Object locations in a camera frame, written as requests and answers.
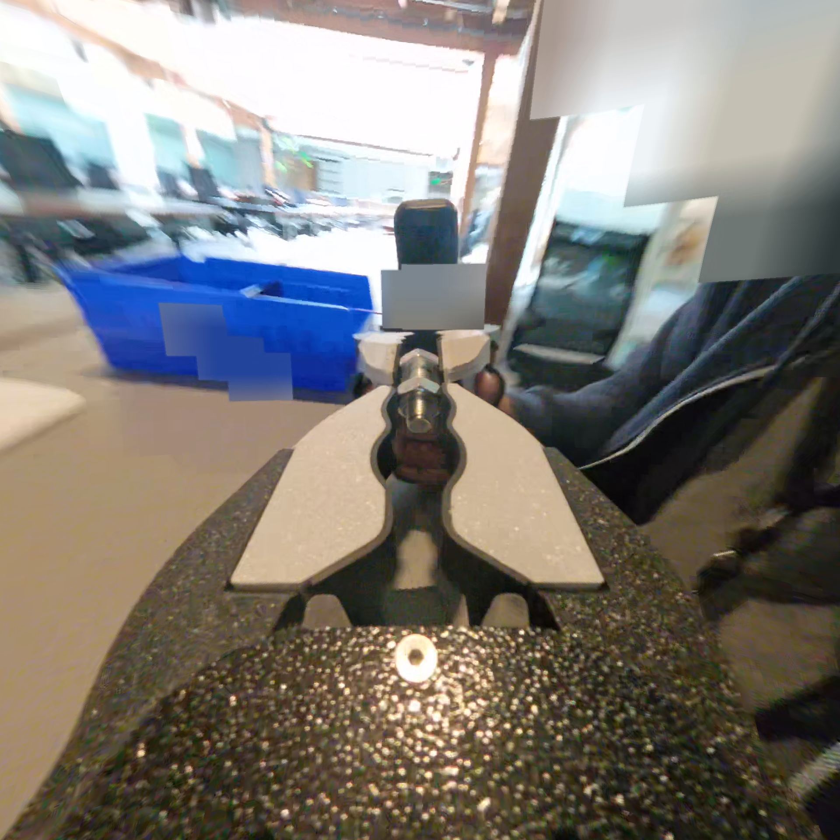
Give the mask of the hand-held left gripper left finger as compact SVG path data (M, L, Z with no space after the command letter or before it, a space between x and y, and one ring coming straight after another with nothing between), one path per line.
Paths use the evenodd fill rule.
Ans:
M383 545L393 513L377 455L391 399L392 388L378 386L298 442L231 574L233 590L299 591Z

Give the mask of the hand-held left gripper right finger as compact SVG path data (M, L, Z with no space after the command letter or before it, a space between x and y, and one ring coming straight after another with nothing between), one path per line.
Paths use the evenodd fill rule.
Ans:
M604 575L539 442L462 385L445 390L459 445L444 504L453 539L524 584L601 588Z

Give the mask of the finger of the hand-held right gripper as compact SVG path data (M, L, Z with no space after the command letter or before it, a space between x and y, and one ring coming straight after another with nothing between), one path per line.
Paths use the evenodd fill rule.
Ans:
M374 386L393 386L400 366L403 332L357 332L353 340L357 373Z
M438 331L438 366L444 382L466 382L490 362L491 338L485 329Z

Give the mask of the silver hex bolt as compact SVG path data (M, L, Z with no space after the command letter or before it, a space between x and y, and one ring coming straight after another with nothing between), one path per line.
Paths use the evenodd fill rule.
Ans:
M400 379L397 386L409 377L426 376L441 383L441 393L443 378L438 366L438 356L435 353L422 349L411 350L401 358L399 373ZM399 414L410 434L431 434L435 430L439 414L440 393L430 395L424 392L414 392L398 395Z

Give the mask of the person's right hand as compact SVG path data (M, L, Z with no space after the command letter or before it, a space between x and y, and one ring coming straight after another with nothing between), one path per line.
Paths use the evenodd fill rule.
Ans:
M504 414L514 418L513 404L506 393L506 383L492 365L476 375L472 392ZM392 453L395 475L399 480L425 489L436 490L447 485L452 474L452 460L436 433L412 433L405 421L397 428Z

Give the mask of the blue plastic bin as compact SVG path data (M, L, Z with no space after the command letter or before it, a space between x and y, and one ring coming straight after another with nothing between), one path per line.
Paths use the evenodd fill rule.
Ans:
M226 385L233 402L344 393L369 280L254 260L174 255L59 264L116 371Z

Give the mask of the person's navy zip jacket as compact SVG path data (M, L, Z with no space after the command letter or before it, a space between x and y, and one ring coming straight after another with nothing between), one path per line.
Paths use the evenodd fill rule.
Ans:
M835 361L806 356L782 371L768 367L718 383L580 472L634 524L651 522L685 483L737 459Z

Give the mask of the row of office desks and chairs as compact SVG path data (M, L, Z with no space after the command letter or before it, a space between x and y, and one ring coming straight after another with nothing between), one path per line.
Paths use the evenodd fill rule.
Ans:
M198 229L248 237L265 230L284 240L334 228L392 227L394 209L323 196L225 196L209 170L188 165L187 177L159 171L161 192L132 196L102 164L86 180L70 169L52 140L2 128L2 238L24 255L53 261L110 256L158 238L176 247Z

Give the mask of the pale printed poster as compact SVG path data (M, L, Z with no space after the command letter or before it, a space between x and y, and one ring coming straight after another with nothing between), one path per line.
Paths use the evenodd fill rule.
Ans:
M668 205L654 243L654 286L693 287L700 271L718 198L707 196Z

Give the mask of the white rounded flat pad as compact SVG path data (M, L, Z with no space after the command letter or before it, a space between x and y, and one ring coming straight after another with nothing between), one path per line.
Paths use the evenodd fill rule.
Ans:
M66 388L1 378L1 453L78 415L87 406Z

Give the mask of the wide brown wooden post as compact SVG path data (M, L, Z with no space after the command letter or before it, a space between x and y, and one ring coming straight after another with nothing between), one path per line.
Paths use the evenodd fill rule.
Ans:
M515 279L550 168L559 118L533 119L532 93L538 67L538 47L545 9L536 2L529 30L526 68L521 81L517 118L507 168L492 226L486 263L485 323L504 324Z

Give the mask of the thin brown wooden post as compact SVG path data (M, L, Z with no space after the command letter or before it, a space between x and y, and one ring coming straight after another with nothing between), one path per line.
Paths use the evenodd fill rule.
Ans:
M476 188L476 169L487 118L487 108L500 51L498 47L489 47L482 53L479 89L476 97L475 114L470 121L469 155L466 158L464 184L460 195L458 235L466 236L469 229L469 214Z

